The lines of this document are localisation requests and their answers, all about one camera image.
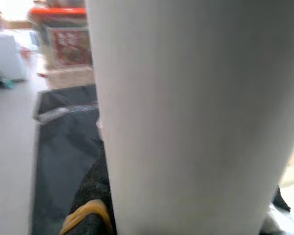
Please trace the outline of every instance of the red sign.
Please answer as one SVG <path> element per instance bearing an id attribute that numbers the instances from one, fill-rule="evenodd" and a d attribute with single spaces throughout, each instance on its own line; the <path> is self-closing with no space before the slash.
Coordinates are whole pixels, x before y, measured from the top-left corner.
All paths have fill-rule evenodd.
<path id="1" fill-rule="evenodd" d="M 52 29 L 55 66 L 85 65 L 90 63 L 88 31 L 83 29 Z"/>

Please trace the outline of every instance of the white pole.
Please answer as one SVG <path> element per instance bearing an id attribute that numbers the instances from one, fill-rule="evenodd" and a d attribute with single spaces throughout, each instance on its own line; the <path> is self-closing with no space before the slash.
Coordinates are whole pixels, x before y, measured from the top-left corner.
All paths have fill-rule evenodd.
<path id="1" fill-rule="evenodd" d="M 294 144 L 294 1 L 89 0 L 119 235 L 256 235 Z"/>

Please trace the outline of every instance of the yellow strap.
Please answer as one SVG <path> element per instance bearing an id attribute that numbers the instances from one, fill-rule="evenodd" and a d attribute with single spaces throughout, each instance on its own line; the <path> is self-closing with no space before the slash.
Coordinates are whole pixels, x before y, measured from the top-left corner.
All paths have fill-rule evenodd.
<path id="1" fill-rule="evenodd" d="M 107 207 L 104 204 L 104 202 L 97 199 L 89 201 L 85 205 L 79 207 L 74 213 L 68 215 L 63 223 L 59 235 L 64 235 L 69 230 L 74 228 L 77 224 L 79 224 L 86 216 L 93 213 L 99 215 L 102 218 L 103 222 L 107 226 L 109 234 L 112 235 L 113 229 L 110 222 Z"/>

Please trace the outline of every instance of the white cylinder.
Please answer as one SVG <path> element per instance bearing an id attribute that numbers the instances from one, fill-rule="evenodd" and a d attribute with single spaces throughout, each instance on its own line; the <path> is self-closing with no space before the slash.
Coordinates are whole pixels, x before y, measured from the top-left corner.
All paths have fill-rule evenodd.
<path id="1" fill-rule="evenodd" d="M 258 234 L 294 144 L 294 1 L 87 7 L 118 234 Z"/>

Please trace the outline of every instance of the gray floor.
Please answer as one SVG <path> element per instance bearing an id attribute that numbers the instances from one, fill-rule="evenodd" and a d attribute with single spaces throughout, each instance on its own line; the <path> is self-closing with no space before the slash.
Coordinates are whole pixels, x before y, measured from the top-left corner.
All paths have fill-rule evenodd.
<path id="1" fill-rule="evenodd" d="M 33 109 L 46 89 L 35 71 L 30 80 L 0 90 L 0 235 L 28 234 L 35 126 Z"/>

